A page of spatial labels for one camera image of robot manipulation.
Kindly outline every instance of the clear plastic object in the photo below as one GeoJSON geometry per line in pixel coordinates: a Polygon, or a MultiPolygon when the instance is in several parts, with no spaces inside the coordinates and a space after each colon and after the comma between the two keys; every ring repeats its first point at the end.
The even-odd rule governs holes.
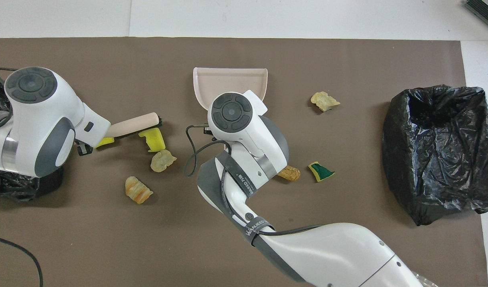
{"type": "Polygon", "coordinates": [[[438,287],[437,285],[435,285],[434,282],[426,279],[424,276],[418,274],[417,272],[412,271],[412,273],[414,274],[414,276],[416,276],[417,280],[421,282],[421,285],[423,285],[423,287],[438,287]]]}

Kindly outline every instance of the green and yellow sponge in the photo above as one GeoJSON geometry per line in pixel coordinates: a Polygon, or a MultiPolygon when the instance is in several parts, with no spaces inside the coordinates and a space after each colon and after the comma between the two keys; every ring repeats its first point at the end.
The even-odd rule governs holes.
{"type": "Polygon", "coordinates": [[[311,170],[311,172],[313,172],[313,175],[315,175],[317,182],[321,182],[326,178],[330,178],[334,174],[334,171],[330,171],[326,169],[325,167],[320,165],[318,161],[313,162],[311,165],[308,165],[308,167],[311,170]]]}

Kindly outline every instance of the dustpan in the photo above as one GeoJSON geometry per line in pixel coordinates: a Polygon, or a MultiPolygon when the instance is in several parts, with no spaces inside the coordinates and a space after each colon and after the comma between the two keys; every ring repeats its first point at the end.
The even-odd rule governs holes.
{"type": "Polygon", "coordinates": [[[267,69],[222,69],[195,67],[192,73],[194,93],[198,102],[208,110],[222,93],[253,91],[260,100],[267,91],[267,69]]]}

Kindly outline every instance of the gray joint cap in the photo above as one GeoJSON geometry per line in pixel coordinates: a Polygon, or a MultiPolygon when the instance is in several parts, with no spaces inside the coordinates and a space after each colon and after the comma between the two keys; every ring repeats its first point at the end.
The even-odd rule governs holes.
{"type": "Polygon", "coordinates": [[[212,105],[211,117],[215,125],[227,133],[242,131],[253,116],[253,107],[245,96],[227,92],[212,105]]]}
{"type": "Polygon", "coordinates": [[[6,93],[12,99],[24,104],[34,104],[47,100],[56,92],[57,80],[47,69],[29,67],[12,73],[4,85],[6,93]]]}

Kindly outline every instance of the table surface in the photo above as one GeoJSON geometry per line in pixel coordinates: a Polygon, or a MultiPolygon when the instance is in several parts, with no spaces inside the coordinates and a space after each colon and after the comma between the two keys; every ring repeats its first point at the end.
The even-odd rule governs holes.
{"type": "Polygon", "coordinates": [[[2,38],[108,36],[459,40],[467,84],[488,96],[488,26],[462,0],[0,0],[2,38]]]}
{"type": "MultiPolygon", "coordinates": [[[[487,284],[480,216],[466,212],[416,227],[381,167],[382,122],[393,96],[405,88],[466,85],[457,41],[0,39],[3,63],[49,67],[111,122],[157,112],[166,145],[178,157],[157,174],[144,140],[125,138],[89,156],[72,155],[62,187],[50,195],[25,204],[0,199],[0,236],[32,250],[47,285],[296,285],[182,174],[191,153],[184,129],[206,119],[194,97],[194,67],[268,68],[266,116],[289,142],[290,165],[303,173],[294,183],[274,178],[249,200],[277,229],[357,223],[440,285],[487,284]],[[320,114],[309,98],[321,90],[341,106],[320,114]],[[306,168],[315,160],[335,176],[315,183],[306,168]],[[143,205],[124,195],[131,175],[155,192],[143,205]]],[[[195,134],[194,140],[200,145],[209,138],[195,134]]],[[[211,147],[200,162],[218,150],[211,147]]],[[[36,280],[22,256],[0,251],[0,265],[22,261],[30,272],[14,278],[0,269],[0,285],[36,280]]]]}

